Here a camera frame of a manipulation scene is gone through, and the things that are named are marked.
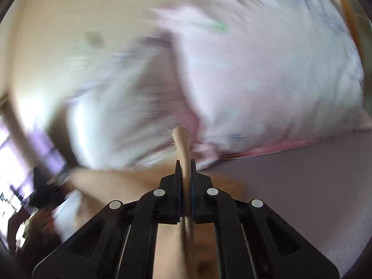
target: black device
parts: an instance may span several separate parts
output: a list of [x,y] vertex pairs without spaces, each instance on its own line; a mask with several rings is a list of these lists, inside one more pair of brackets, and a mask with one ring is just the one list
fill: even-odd
[[[197,173],[194,160],[191,167],[192,217],[195,223],[215,224],[220,278],[340,278],[326,257],[261,200],[234,200],[213,188],[210,177]],[[175,173],[163,177],[158,189],[125,205],[110,202],[41,261],[32,278],[152,278],[158,224],[180,221],[181,197],[177,161]]]

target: gray fabric surface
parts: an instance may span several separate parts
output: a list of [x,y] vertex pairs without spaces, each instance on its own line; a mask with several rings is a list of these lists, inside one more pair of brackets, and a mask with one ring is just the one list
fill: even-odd
[[212,171],[244,180],[328,257],[343,276],[372,235],[372,132],[282,153],[237,159]]

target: gray bed sheet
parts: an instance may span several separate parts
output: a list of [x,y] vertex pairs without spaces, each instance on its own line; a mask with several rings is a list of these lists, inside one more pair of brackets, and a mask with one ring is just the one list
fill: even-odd
[[246,183],[328,257],[343,276],[372,235],[372,132],[221,162],[210,171]]

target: white circular joint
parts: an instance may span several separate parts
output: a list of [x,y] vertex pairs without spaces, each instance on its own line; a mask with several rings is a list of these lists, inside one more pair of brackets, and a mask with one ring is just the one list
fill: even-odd
[[207,190],[207,194],[208,194],[208,195],[215,196],[215,195],[218,194],[218,190],[217,190],[216,188],[209,188],[209,189]]
[[118,200],[111,201],[109,204],[109,208],[111,210],[116,210],[121,207],[121,202]]
[[155,196],[160,197],[160,196],[163,196],[164,194],[165,194],[165,191],[163,189],[156,189],[156,190],[154,190],[154,195]]
[[254,206],[255,208],[262,208],[263,207],[263,202],[259,199],[253,199],[251,201],[251,204],[252,206]]

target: pillow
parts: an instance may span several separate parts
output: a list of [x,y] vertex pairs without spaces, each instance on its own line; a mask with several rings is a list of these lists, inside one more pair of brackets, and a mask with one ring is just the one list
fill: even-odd
[[199,140],[220,155],[362,127],[360,57],[329,0],[200,0],[154,14],[172,33]]
[[198,119],[185,102],[166,39],[135,42],[97,75],[68,110],[71,147],[80,165],[149,166],[174,151],[174,127],[187,127],[195,138]]

